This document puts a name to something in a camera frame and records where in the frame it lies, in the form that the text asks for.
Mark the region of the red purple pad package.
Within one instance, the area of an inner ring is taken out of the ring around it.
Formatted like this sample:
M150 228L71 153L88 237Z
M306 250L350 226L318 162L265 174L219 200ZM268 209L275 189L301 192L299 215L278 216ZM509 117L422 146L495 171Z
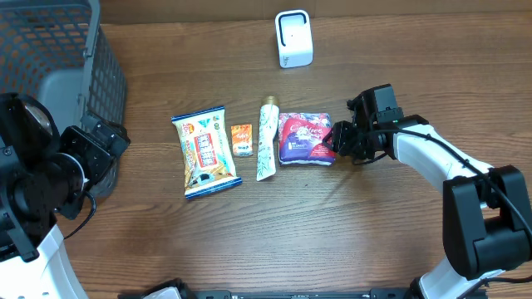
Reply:
M324 166L333 164L335 153L323 145L323 139L331 128L331 118L328 113L280 113L279 163Z

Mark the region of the white tube with gold cap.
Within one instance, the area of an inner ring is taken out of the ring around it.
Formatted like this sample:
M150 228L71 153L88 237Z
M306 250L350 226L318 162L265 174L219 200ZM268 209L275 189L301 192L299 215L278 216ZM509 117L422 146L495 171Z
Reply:
M261 181L276 173L273 141L278 132L278 98L267 96L259 110L259 140L256 179Z

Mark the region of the small orange packet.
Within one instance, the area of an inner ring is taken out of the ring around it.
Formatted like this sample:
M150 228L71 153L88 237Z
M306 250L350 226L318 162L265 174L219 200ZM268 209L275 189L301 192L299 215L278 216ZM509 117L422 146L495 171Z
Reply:
M253 154L253 127L251 124L231 127L232 150L237 157Z

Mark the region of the gold blue wipes packet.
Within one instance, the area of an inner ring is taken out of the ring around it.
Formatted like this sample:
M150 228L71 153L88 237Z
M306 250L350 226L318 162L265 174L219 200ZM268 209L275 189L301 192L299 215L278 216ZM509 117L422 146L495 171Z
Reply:
M237 175L225 127L225 108L216 106L171 122L180 138L185 163L185 197L194 199L243 183Z

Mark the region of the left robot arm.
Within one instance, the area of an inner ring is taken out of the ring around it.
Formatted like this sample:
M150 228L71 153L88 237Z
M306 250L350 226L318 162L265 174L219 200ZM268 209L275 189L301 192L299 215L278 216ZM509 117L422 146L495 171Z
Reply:
M88 113L60 132L47 108L18 93L1 96L1 296L84 298L57 215L74 219L91 189L130 144L126 129Z

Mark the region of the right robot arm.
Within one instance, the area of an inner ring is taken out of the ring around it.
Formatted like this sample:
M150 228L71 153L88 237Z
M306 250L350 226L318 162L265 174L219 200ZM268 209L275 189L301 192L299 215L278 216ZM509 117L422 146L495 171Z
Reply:
M442 195L445 257L394 298L485 298L493 282L531 259L531 204L524 175L513 165L495 168L442 138L420 115L404 115L391 85L347 101L352 119L335 123L323 138L332 152L355 165L390 157L412 167Z

